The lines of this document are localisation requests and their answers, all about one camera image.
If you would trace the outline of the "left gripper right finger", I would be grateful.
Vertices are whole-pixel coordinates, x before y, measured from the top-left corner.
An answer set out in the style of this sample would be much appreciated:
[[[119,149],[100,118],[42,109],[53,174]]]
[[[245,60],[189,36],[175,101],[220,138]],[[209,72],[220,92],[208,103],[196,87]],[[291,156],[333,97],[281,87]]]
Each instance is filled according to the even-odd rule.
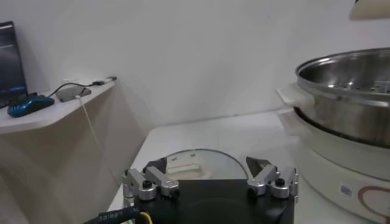
[[[270,161],[248,156],[246,164],[252,174],[247,180],[248,189],[256,197],[267,192],[274,198],[298,198],[299,173],[295,167],[279,169]]]

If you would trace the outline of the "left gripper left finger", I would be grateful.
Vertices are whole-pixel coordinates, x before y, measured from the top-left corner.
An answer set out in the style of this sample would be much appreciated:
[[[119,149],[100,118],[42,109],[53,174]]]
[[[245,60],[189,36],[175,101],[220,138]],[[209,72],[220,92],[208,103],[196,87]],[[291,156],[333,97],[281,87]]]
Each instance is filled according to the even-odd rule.
[[[137,169],[126,169],[122,174],[122,194],[125,200],[138,198],[151,201],[159,192],[162,197],[178,198],[180,185],[162,171],[167,165],[166,159],[151,161],[140,172]]]

